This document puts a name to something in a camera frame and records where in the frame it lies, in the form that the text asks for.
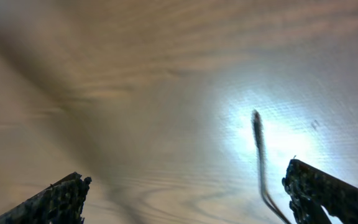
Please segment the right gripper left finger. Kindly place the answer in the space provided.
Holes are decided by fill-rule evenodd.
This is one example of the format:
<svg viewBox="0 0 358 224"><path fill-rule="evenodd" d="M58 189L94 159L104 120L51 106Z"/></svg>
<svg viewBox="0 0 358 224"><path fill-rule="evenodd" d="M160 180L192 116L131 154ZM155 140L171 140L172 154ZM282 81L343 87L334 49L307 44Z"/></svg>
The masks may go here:
<svg viewBox="0 0 358 224"><path fill-rule="evenodd" d="M0 224L83 224L90 183L73 172L0 215Z"/></svg>

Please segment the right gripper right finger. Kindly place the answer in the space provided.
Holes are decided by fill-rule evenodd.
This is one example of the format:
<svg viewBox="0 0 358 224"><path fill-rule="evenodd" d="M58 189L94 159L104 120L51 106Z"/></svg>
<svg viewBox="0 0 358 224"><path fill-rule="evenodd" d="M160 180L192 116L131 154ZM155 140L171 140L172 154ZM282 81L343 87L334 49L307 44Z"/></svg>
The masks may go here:
<svg viewBox="0 0 358 224"><path fill-rule="evenodd" d="M298 159L292 159L282 179L291 197L289 207L297 223L358 224L358 188Z"/></svg>

